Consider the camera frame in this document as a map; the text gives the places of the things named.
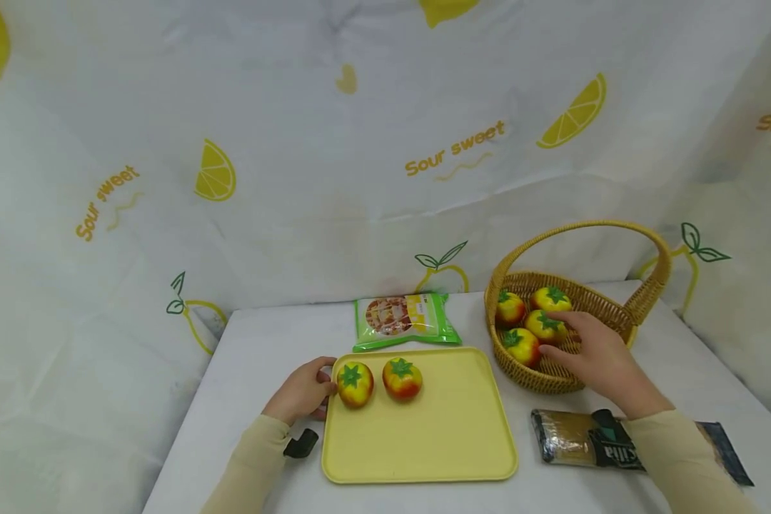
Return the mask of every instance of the green snack bag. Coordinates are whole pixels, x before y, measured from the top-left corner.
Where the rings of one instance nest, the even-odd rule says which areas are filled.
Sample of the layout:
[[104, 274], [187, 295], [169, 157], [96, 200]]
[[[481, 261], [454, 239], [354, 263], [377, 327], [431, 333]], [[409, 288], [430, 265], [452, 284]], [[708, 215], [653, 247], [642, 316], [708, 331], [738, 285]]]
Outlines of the green snack bag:
[[406, 341], [460, 346], [463, 341], [445, 317], [448, 294], [408, 294], [365, 298], [354, 302], [357, 313], [357, 344], [365, 352]]

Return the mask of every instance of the toy tomato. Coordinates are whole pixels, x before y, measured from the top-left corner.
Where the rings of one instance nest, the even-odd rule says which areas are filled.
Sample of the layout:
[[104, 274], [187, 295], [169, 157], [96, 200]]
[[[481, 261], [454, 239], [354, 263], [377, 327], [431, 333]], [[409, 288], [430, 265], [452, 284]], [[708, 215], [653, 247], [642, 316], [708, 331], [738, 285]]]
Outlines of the toy tomato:
[[503, 335], [503, 346], [524, 366], [533, 368], [539, 363], [539, 340], [531, 331], [512, 328]]
[[571, 299], [556, 287], [542, 287], [531, 296], [531, 308], [547, 312], [571, 310]]
[[374, 391], [374, 375], [363, 363], [349, 362], [337, 373], [337, 395], [351, 409], [367, 404]]
[[525, 319], [525, 328], [543, 345], [557, 345], [565, 340], [568, 329], [562, 321], [551, 319], [543, 310], [531, 311]]
[[392, 358], [383, 367], [383, 384], [396, 400], [411, 400], [423, 387], [423, 374], [404, 358]]
[[525, 302], [514, 293], [506, 290], [500, 291], [500, 300], [497, 304], [497, 314], [494, 321], [501, 328], [517, 326], [525, 318]]

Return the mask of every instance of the basket handle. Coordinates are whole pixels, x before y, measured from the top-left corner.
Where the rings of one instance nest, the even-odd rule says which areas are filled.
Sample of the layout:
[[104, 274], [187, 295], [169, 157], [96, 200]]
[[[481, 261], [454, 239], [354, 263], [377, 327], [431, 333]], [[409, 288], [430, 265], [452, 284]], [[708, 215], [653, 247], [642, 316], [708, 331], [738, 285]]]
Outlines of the basket handle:
[[668, 277], [671, 276], [671, 250], [668, 249], [665, 239], [662, 239], [660, 234], [652, 231], [651, 228], [639, 226], [639, 224], [629, 223], [627, 221], [581, 221], [580, 223], [565, 224], [565, 226], [553, 228], [551, 231], [539, 234], [536, 238], [530, 239], [527, 243], [523, 243], [512, 250], [502, 261], [500, 261], [497, 268], [494, 269], [492, 277], [490, 277], [490, 282], [486, 291], [487, 297], [489, 294], [492, 297], [496, 297], [500, 293], [500, 288], [503, 287], [503, 279], [505, 279], [505, 275], [508, 273], [511, 265], [514, 264], [526, 250], [533, 247], [533, 245], [543, 241], [543, 239], [548, 239], [553, 235], [557, 235], [558, 233], [574, 231], [577, 228], [603, 226], [628, 228], [629, 231], [639, 232], [651, 239], [651, 242], [657, 247], [657, 265], [655, 266], [654, 271], [651, 271], [651, 275], [647, 277], [647, 280], [642, 283], [634, 294], [631, 294], [631, 297], [625, 302], [625, 305], [623, 305], [623, 308], [631, 315], [631, 318], [634, 319], [635, 324], [640, 325], [645, 321], [647, 313], [654, 307], [657, 299], [660, 298], [660, 294], [662, 294], [662, 290], [668, 282]]

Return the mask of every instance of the white tablecloth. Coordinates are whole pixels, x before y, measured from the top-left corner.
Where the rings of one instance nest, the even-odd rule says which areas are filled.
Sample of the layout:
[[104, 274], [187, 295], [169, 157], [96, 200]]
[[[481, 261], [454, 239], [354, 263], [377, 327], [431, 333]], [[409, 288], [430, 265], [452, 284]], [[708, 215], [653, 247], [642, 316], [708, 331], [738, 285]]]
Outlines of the white tablecloth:
[[[638, 282], [596, 287], [624, 301]], [[447, 313], [463, 342], [488, 353], [483, 294], [451, 296]], [[354, 343], [349, 303], [261, 308], [235, 312], [182, 423], [145, 514], [197, 514], [217, 484], [232, 449], [268, 397], [299, 364], [341, 356]], [[403, 348], [428, 348], [408, 343]], [[744, 488], [761, 512], [771, 513], [771, 415], [689, 331], [657, 304], [640, 327], [634, 354], [678, 409], [695, 420], [719, 421], [757, 487]], [[666, 513], [646, 475], [546, 465], [530, 425], [535, 408], [591, 412], [616, 408], [583, 390], [543, 396], [519, 388], [494, 365], [500, 394], [520, 453], [520, 469], [505, 482], [435, 485], [333, 485], [320, 467], [321, 443], [310, 458], [288, 462], [266, 513]], [[322, 434], [321, 423], [305, 426]]]

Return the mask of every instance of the plastic tray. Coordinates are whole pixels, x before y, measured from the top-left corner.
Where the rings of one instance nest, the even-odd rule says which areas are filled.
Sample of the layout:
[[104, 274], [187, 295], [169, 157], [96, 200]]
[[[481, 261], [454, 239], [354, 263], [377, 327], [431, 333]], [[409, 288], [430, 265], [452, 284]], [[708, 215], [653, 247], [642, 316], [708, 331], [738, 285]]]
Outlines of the plastic tray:
[[[403, 357], [423, 373], [423, 389], [400, 404], [386, 393], [382, 369]], [[505, 480], [518, 457], [488, 358], [477, 348], [354, 353], [348, 361], [374, 375], [368, 405], [329, 401], [322, 466], [335, 483]]]

